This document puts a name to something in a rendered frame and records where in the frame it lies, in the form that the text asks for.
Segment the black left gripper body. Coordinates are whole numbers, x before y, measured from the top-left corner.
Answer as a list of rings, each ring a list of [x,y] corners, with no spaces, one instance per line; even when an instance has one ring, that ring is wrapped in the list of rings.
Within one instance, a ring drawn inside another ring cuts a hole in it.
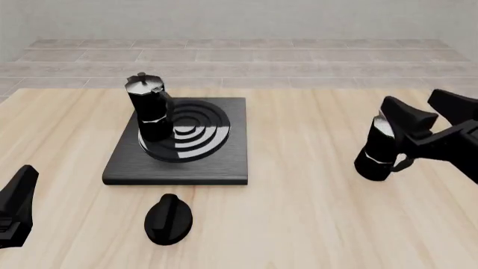
[[[33,228],[32,209],[11,215],[0,211],[0,248],[21,247]]]

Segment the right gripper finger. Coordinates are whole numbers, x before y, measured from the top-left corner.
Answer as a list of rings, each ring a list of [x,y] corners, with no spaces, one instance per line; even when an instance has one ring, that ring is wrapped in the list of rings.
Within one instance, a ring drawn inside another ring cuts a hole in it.
[[[438,115],[428,111],[416,109],[393,96],[386,96],[382,101],[381,112],[385,116],[395,138],[426,138],[432,135],[431,128]]]
[[[450,129],[478,129],[478,99],[434,89],[427,102],[450,123]]]

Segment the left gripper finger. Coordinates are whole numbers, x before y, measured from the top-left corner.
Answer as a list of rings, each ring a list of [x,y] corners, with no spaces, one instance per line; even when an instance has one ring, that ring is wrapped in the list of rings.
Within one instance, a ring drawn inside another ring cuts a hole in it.
[[[31,165],[23,165],[0,190],[0,216],[12,221],[33,221],[34,190],[39,173]]]

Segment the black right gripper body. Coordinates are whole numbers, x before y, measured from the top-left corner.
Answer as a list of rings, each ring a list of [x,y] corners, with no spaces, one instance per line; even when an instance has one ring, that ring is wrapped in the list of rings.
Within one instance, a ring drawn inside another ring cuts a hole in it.
[[[448,161],[452,165],[464,165],[465,158],[460,153],[463,142],[461,132],[465,124],[449,127],[438,133],[430,130],[424,132],[406,132],[398,143],[398,152],[407,158],[428,158]]]

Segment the black moka pot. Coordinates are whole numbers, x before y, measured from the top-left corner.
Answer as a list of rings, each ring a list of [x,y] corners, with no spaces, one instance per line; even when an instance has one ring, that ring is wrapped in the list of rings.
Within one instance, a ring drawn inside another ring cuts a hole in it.
[[[372,120],[367,142],[354,161],[356,172],[371,181],[385,181],[392,172],[400,172],[415,162],[406,156],[395,164],[399,154],[393,129],[379,111]]]
[[[168,138],[173,133],[173,98],[165,91],[163,80],[140,72],[127,78],[125,89],[137,113],[141,137],[149,142]]]

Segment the round black stove knob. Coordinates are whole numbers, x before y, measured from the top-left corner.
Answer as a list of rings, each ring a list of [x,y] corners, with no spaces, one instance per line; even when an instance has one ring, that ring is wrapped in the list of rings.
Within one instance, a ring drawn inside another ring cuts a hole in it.
[[[193,215],[190,207],[175,194],[164,194],[147,212],[144,230],[154,244],[177,244],[190,232]]]

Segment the flat black stove plate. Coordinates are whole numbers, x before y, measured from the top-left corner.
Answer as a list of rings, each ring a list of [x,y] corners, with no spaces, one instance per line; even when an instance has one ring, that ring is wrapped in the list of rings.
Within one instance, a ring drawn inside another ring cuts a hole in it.
[[[102,174],[105,185],[246,185],[245,98],[175,98],[173,132],[150,143],[132,114]]]

